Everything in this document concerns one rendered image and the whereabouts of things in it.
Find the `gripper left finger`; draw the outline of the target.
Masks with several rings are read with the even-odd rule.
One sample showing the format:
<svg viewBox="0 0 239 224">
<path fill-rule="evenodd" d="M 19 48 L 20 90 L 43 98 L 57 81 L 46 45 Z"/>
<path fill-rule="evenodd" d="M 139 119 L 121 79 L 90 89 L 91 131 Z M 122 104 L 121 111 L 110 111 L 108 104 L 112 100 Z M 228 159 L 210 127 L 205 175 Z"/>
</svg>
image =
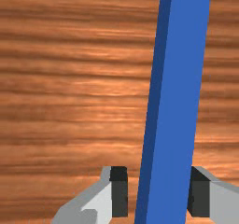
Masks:
<svg viewBox="0 0 239 224">
<path fill-rule="evenodd" d="M 106 166 L 98 182 L 60 207 L 51 224 L 109 224 L 128 216 L 128 174 L 125 166 Z"/>
</svg>

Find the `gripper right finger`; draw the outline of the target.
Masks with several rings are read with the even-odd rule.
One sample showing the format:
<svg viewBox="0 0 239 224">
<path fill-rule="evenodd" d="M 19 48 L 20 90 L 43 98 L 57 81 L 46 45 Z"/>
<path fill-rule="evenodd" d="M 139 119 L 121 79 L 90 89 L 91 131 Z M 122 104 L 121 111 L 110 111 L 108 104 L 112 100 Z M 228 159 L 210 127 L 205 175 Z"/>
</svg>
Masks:
<svg viewBox="0 0 239 224">
<path fill-rule="evenodd" d="M 192 217 L 209 217 L 216 224 L 239 224 L 239 187 L 192 166 L 187 209 Z"/>
</svg>

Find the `long blue stick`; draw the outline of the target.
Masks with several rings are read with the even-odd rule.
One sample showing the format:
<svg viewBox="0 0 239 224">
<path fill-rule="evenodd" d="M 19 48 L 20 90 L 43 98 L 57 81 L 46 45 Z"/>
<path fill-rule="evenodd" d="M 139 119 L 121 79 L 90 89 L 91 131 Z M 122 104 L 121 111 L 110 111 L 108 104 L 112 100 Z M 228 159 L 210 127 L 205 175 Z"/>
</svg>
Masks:
<svg viewBox="0 0 239 224">
<path fill-rule="evenodd" d="M 185 224 L 210 0 L 160 0 L 134 224 Z"/>
</svg>

